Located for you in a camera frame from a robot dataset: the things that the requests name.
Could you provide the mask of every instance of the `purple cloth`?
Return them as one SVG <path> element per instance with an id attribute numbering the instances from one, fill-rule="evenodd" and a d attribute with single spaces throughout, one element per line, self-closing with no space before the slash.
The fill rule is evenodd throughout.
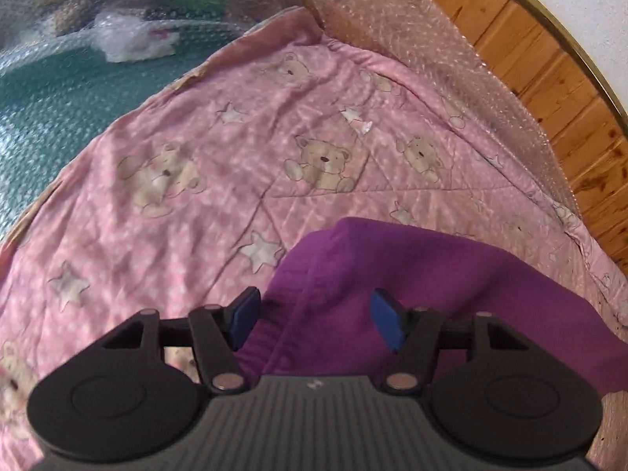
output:
<path id="1" fill-rule="evenodd" d="M 585 299 L 494 246 L 359 218 L 307 235 L 283 259 L 240 365 L 249 377 L 381 373 L 393 356 L 371 321 L 376 287 L 454 318 L 494 313 L 600 394 L 628 389 L 628 345 Z"/>

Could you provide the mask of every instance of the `brass rim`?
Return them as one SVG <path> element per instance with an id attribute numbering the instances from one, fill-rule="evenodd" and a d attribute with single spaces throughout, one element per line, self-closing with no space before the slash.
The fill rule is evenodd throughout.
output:
<path id="1" fill-rule="evenodd" d="M 530 12 L 558 41 L 564 51 L 566 51 L 577 63 L 586 77 L 593 83 L 608 108 L 613 112 L 619 127 L 624 135 L 628 137 L 628 113 L 619 101 L 614 90 L 608 84 L 599 68 L 595 65 L 591 57 L 586 53 L 578 41 L 569 31 L 556 19 L 556 17 L 539 0 L 516 0 L 522 7 Z"/>

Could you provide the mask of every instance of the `bubble wrap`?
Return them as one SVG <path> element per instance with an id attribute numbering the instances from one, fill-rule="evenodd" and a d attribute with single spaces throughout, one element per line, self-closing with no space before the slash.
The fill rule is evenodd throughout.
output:
<path id="1" fill-rule="evenodd" d="M 0 3 L 0 234 L 112 120 L 293 5 L 313 12 L 328 35 L 422 74 L 489 129 L 546 193 L 577 212 L 544 131 L 431 0 L 50 1 Z M 103 10 L 205 25 L 182 29 L 173 57 L 106 64 L 89 49 L 90 27 Z"/>

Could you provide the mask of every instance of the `wooden wall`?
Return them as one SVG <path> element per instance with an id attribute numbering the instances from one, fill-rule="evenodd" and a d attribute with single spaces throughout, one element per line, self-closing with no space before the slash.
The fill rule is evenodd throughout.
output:
<path id="1" fill-rule="evenodd" d="M 545 129 L 583 219 L 628 272 L 628 142 L 576 61 L 515 0 L 434 0 Z"/>

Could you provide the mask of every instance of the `screw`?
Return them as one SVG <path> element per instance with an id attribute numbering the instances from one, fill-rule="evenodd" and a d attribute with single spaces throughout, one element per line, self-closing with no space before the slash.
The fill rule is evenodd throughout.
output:
<path id="1" fill-rule="evenodd" d="M 231 373 L 218 374 L 212 379 L 212 384 L 221 391 L 231 391 L 244 385 L 244 377 Z"/>
<path id="2" fill-rule="evenodd" d="M 419 385 L 419 379 L 412 374 L 399 372 L 386 377 L 386 383 L 393 389 L 405 391 L 416 388 Z"/>

